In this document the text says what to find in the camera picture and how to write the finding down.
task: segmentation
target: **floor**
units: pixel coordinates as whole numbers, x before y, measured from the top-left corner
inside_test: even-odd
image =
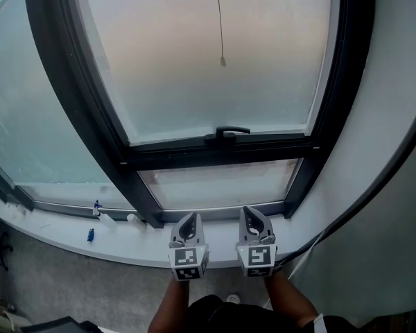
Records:
[[[167,269],[94,259],[45,244],[1,225],[14,246],[0,268],[0,298],[33,323],[71,316],[120,333],[146,332],[171,278]],[[243,303],[264,305],[263,280],[245,279],[239,268],[208,270],[191,283],[190,302],[215,293],[239,293]]]

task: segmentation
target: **window frame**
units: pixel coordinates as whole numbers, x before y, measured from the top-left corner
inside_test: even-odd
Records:
[[[329,75],[310,135],[237,135],[233,144],[207,145],[204,137],[130,146],[95,63],[76,0],[26,0],[26,9],[40,59],[60,104],[76,132],[116,188],[154,228],[178,221],[191,210],[162,209],[147,188],[140,170],[208,167],[298,158],[284,200],[252,205],[265,215],[289,219],[319,176],[351,110],[365,68],[374,0],[337,0],[336,43],[329,52]],[[331,0],[333,7],[336,0]],[[0,198],[16,200],[30,210],[92,218],[88,207],[44,203],[19,187],[0,186]],[[241,206],[195,209],[204,221],[236,219]],[[107,211],[125,221],[133,210]]]

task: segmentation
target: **frosted glass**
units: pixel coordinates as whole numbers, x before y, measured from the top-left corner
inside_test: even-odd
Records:
[[[220,0],[222,67],[218,0],[78,0],[133,144],[201,136],[225,125],[304,130],[330,1]]]
[[[129,209],[131,204],[111,183],[31,184],[23,190],[38,201],[91,207],[96,200],[103,208]]]
[[[140,171],[165,210],[283,200],[297,160]]]
[[[92,205],[102,186],[113,187],[51,87],[24,0],[5,0],[0,8],[0,167],[15,184],[29,192],[34,187],[36,199],[56,184],[52,197],[67,201],[77,194],[70,187],[62,190],[62,184],[89,184],[88,192],[95,189],[89,195]]]

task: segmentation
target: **small bottle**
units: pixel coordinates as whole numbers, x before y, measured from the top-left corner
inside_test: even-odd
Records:
[[[107,228],[109,228],[110,231],[114,232],[117,229],[117,223],[115,220],[113,220],[111,217],[109,217],[107,214],[101,213],[98,209],[102,207],[98,203],[98,200],[94,203],[94,206],[92,208],[92,214],[94,216],[97,216],[100,222],[105,225]]]
[[[88,231],[88,241],[93,241],[94,240],[94,229],[93,228],[91,228],[89,231]]]
[[[133,224],[133,226],[136,227],[138,231],[143,232],[146,230],[146,223],[142,222],[141,219],[135,214],[127,215],[126,219],[129,223]]]
[[[105,225],[111,232],[114,232],[117,229],[117,223],[107,214],[99,212],[98,219],[100,222]]]

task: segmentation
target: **black cable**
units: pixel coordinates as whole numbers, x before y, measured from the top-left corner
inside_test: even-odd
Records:
[[[222,56],[220,57],[220,65],[222,65],[222,67],[225,67],[227,64],[225,62],[225,58],[223,57],[222,14],[220,13],[220,0],[217,0],[217,4],[218,4],[218,7],[219,7],[220,45],[222,46]]]

